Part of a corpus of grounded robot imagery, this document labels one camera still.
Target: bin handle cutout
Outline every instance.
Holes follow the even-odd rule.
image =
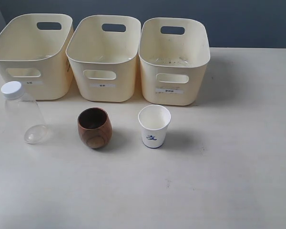
[[[123,24],[104,23],[102,25],[102,29],[105,32],[125,32],[126,31],[126,26],[123,25]]]
[[[162,34],[183,35],[185,29],[184,27],[178,27],[178,26],[162,26],[160,31]]]
[[[36,68],[8,68],[6,72],[11,77],[40,77],[41,73]]]
[[[112,71],[85,70],[84,75],[92,80],[115,80],[116,74]]]
[[[41,21],[37,23],[39,30],[61,30],[61,24],[59,22]]]
[[[187,75],[168,73],[159,73],[156,75],[156,79],[161,83],[187,83],[190,80]]]

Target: cup rim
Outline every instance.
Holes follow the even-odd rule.
[[[150,128],[146,128],[146,127],[142,124],[142,122],[141,122],[141,120],[140,120],[140,114],[141,114],[141,112],[142,112],[145,108],[150,107],[150,106],[160,106],[160,107],[164,108],[164,109],[168,112],[170,119],[169,119],[168,123],[167,123],[165,126],[163,126],[163,127],[161,127],[161,128],[158,128],[158,129],[150,129]],[[171,112],[170,112],[165,106],[161,106],[161,105],[158,105],[158,104],[151,104],[151,105],[148,105],[148,106],[146,106],[146,107],[144,107],[144,108],[141,109],[141,111],[140,111],[139,114],[138,114],[138,120],[139,120],[140,125],[141,125],[144,129],[146,129],[146,130],[151,130],[151,131],[162,130],[162,129],[166,128],[166,127],[171,123],[172,115],[171,115]]]
[[[84,112],[89,111],[89,110],[92,110],[92,109],[98,109],[98,110],[103,111],[103,112],[106,114],[106,121],[105,121],[101,126],[95,128],[95,129],[88,129],[88,128],[83,127],[83,126],[80,124],[80,117],[81,117],[81,115],[82,115]],[[90,107],[90,108],[88,108],[88,109],[86,109],[86,110],[83,110],[83,111],[78,115],[78,117],[77,117],[77,124],[78,124],[82,129],[84,129],[84,130],[97,130],[97,129],[101,128],[102,126],[104,126],[104,125],[107,123],[108,119],[109,119],[108,114],[107,114],[107,112],[106,112],[104,109],[99,108],[99,107]]]

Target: white bottle cap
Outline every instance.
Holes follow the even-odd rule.
[[[11,81],[1,87],[4,97],[9,100],[18,99],[25,93],[22,84],[18,81]]]

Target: clear plastic bottle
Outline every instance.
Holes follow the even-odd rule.
[[[24,141],[30,144],[40,142],[46,136],[48,128],[35,99],[17,81],[4,84],[1,92],[6,98],[6,113],[24,136]]]

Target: blue logo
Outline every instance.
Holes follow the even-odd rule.
[[[155,139],[156,138],[156,136],[152,136],[152,135],[148,135],[147,137],[146,137],[148,140],[157,140],[157,139]]]

